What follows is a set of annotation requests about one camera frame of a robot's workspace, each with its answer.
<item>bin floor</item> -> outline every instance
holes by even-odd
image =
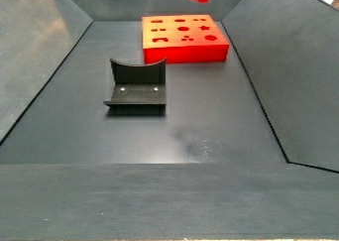
[[[108,114],[110,58],[143,63],[139,23],[94,23],[0,148],[0,164],[283,162],[234,50],[227,62],[167,65],[163,117]]]
[[[7,138],[0,239],[338,238],[339,176],[284,162],[234,50],[167,66],[164,117],[108,115],[140,39],[95,23]]]

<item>hole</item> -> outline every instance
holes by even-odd
[[[187,27],[179,27],[178,30],[179,31],[190,31],[190,28],[187,28]]]
[[[154,43],[158,42],[168,42],[168,38],[158,38],[158,39],[152,39]]]
[[[182,41],[195,41],[195,39],[191,39],[188,36],[186,36],[186,38],[184,39],[182,39]]]
[[[207,27],[207,26],[202,26],[199,27],[202,31],[210,31],[211,27]]]
[[[208,41],[215,41],[216,39],[218,39],[216,36],[212,36],[212,35],[206,36],[206,40]]]

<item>gray wall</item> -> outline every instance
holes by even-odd
[[[224,25],[288,159],[339,171],[339,11],[243,0]]]
[[[95,21],[140,21],[142,16],[211,14],[222,21],[240,0],[73,0]]]
[[[71,0],[0,0],[0,141],[91,18]]]

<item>black holder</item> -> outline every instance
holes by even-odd
[[[166,110],[166,60],[130,65],[111,59],[115,88],[103,103],[118,115],[162,115]]]

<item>black bracket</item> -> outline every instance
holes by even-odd
[[[111,59],[115,88],[103,103],[118,115],[162,115],[166,110],[166,60],[130,65]]]

